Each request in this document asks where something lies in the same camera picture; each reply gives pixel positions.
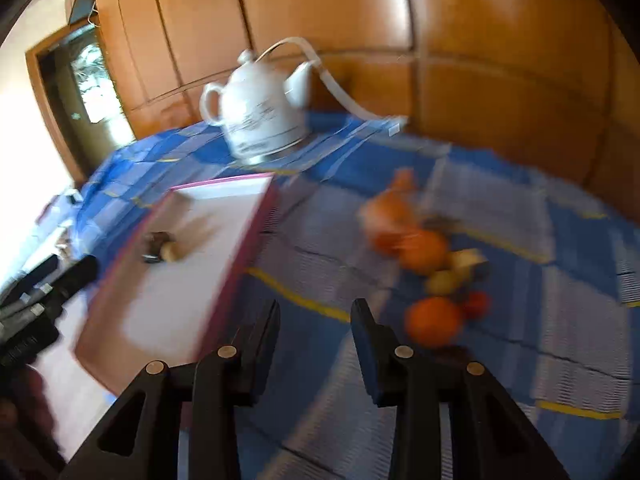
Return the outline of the person left hand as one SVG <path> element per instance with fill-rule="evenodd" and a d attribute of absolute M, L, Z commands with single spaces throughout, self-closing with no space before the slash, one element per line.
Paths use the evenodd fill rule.
<path fill-rule="evenodd" d="M 2 379 L 1 478 L 57 479 L 66 460 L 54 428 L 43 378 L 32 366 Z"/>

